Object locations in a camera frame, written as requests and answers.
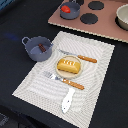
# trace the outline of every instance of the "fork tines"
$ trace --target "fork tines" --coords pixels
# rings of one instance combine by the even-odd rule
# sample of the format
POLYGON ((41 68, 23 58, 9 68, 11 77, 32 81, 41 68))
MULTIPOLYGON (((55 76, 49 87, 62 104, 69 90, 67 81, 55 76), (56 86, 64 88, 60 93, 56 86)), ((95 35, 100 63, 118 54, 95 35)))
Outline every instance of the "fork tines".
POLYGON ((50 78, 51 75, 52 75, 52 73, 50 73, 50 72, 48 72, 48 71, 44 71, 43 74, 44 74, 46 77, 48 77, 48 78, 50 78))

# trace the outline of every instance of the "burner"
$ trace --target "burner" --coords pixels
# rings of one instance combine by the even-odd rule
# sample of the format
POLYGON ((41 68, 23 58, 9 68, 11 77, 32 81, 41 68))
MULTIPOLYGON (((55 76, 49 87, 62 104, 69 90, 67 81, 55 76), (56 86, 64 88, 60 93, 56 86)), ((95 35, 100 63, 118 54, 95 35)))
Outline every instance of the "burner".
POLYGON ((92 10, 101 10, 104 8, 104 4, 100 1, 92 1, 88 4, 88 7, 92 10))
POLYGON ((84 4, 84 0, 76 0, 76 3, 78 3, 80 6, 84 4))
POLYGON ((80 17, 80 20, 85 24, 95 24, 98 21, 98 17, 95 14, 86 13, 80 17))

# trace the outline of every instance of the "white placemat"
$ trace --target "white placemat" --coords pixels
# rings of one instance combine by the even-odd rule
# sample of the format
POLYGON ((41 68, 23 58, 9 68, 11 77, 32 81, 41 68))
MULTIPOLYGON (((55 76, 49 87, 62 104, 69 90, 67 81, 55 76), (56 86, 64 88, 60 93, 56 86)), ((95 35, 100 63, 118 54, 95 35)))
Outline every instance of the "white placemat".
POLYGON ((53 43, 52 56, 45 62, 36 63, 13 95, 77 127, 88 128, 114 46, 62 31, 58 33, 53 43), (64 56, 57 49, 95 58, 98 62, 82 60, 83 72, 72 81, 82 84, 85 89, 74 88, 76 92, 66 114, 62 113, 61 103, 70 86, 43 75, 44 71, 56 74, 55 63, 64 56))

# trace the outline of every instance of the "pot handle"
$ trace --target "pot handle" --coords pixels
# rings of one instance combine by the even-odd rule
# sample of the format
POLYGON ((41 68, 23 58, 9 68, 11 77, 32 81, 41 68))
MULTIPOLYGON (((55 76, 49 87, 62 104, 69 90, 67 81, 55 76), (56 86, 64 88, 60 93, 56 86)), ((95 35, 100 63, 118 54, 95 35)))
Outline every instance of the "pot handle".
POLYGON ((25 45, 25 43, 24 43, 24 40, 25 40, 25 39, 30 40, 28 37, 24 37, 24 38, 22 39, 22 44, 23 44, 23 45, 25 45))

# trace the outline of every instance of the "butter knife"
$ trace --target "butter knife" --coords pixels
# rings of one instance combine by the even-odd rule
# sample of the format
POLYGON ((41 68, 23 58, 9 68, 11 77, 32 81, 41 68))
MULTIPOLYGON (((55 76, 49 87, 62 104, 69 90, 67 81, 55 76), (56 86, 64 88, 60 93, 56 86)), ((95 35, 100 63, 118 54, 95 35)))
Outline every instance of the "butter knife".
POLYGON ((69 88, 68 94, 65 96, 62 102, 62 112, 66 113, 71 106, 72 97, 75 93, 75 89, 69 88))
POLYGON ((74 55, 74 56, 77 56, 78 58, 80 58, 82 60, 86 60, 86 61, 89 61, 89 62, 97 63, 96 59, 85 57, 85 56, 82 56, 82 55, 76 55, 76 54, 73 54, 73 53, 70 53, 70 52, 66 52, 66 51, 63 51, 63 50, 60 50, 60 49, 58 49, 58 50, 60 52, 64 53, 64 54, 66 54, 66 55, 74 55))

